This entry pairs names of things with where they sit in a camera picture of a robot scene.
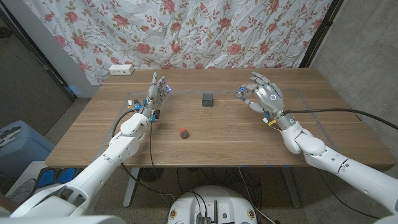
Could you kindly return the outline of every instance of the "black cube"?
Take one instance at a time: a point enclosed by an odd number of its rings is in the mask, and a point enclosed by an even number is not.
[[[213,94],[204,93],[203,98],[201,99],[201,105],[206,107],[213,107]]]

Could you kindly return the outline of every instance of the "robotic arm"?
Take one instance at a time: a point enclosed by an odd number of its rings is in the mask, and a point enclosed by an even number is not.
[[[120,132],[110,140],[107,150],[73,180],[33,195],[11,214],[11,218],[84,215],[93,197],[118,165],[137,152],[139,143],[145,137],[145,128],[155,120],[156,111],[159,115],[162,101],[170,91],[165,77],[157,81],[157,74],[154,73],[147,103],[121,125]]]
[[[284,143],[293,154],[304,153],[305,161],[313,167],[331,172],[362,193],[398,215],[398,180],[360,162],[350,159],[318,139],[284,112],[283,94],[275,83],[252,72],[252,81],[257,84],[242,85],[235,93],[258,113],[270,113],[280,127]],[[246,97],[254,94],[257,102]]]

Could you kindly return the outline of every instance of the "wall outlet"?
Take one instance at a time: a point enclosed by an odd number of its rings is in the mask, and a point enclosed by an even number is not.
[[[111,75],[131,75],[134,67],[132,65],[112,65],[109,71]]]

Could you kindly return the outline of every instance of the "white robot body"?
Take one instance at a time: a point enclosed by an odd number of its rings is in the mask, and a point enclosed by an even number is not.
[[[226,187],[208,185],[193,189],[197,194],[186,192],[172,205],[168,224],[183,223],[257,223],[257,217],[253,206],[242,195]],[[205,205],[207,209],[207,221],[205,218]]]

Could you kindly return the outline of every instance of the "blue container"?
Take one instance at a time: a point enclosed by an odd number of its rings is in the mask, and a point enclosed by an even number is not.
[[[20,126],[17,139],[0,148],[0,172],[16,179],[32,161],[44,161],[55,145],[23,121],[16,121],[0,129],[0,134]]]

